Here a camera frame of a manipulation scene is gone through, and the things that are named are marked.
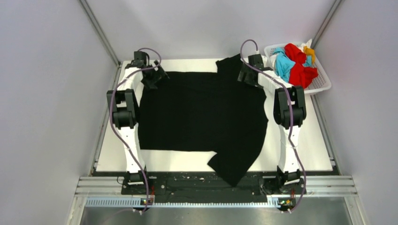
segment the metal floor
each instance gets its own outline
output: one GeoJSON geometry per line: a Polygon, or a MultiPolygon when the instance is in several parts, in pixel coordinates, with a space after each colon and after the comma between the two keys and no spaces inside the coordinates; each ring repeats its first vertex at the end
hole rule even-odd
{"type": "Polygon", "coordinates": [[[352,225],[344,198],[305,198],[292,214],[271,208],[153,208],[140,216],[121,208],[85,208],[80,225],[352,225]]]}

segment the black t-shirt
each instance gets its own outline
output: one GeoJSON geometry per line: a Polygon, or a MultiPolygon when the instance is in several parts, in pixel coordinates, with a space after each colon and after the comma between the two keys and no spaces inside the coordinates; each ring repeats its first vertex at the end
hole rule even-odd
{"type": "Polygon", "coordinates": [[[208,165],[236,186],[261,152],[266,96],[237,81],[239,55],[216,64],[217,73],[167,72],[157,90],[144,89],[138,137],[141,149],[215,151],[208,165]]]}

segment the blue cloth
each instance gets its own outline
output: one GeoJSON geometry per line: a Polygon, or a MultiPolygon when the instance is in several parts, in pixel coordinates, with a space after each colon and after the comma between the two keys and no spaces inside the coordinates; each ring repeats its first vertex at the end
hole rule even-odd
{"type": "Polygon", "coordinates": [[[277,54],[275,60],[275,73],[282,78],[285,82],[289,82],[290,70],[293,68],[294,61],[291,61],[285,54],[283,48],[276,48],[274,54],[277,54]]]}
{"type": "Polygon", "coordinates": [[[312,56],[308,55],[307,56],[307,61],[305,63],[303,63],[304,67],[311,67],[312,66],[312,56]]]}

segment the red cloth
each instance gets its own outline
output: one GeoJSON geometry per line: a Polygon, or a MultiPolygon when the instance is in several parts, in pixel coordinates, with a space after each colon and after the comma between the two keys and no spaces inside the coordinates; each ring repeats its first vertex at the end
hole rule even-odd
{"type": "Polygon", "coordinates": [[[312,67],[304,67],[300,63],[294,64],[290,70],[289,83],[293,85],[300,85],[304,89],[307,88],[312,79],[318,76],[318,70],[312,67]]]}
{"type": "Polygon", "coordinates": [[[300,85],[304,89],[307,88],[312,80],[318,76],[318,70],[312,67],[304,67],[303,63],[307,60],[307,55],[293,44],[285,46],[286,56],[290,60],[296,62],[290,70],[289,83],[300,85]]]}
{"type": "Polygon", "coordinates": [[[307,55],[291,43],[285,46],[285,53],[290,60],[296,63],[303,64],[307,60],[307,55]]]}

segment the yellow cloth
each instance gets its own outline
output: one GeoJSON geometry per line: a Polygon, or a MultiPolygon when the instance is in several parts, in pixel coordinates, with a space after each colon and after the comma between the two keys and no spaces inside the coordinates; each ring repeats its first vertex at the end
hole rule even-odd
{"type": "Polygon", "coordinates": [[[311,55],[311,61],[312,61],[312,64],[314,64],[314,62],[315,62],[315,50],[311,49],[311,48],[308,48],[307,46],[304,46],[304,53],[306,55],[311,55]]]}

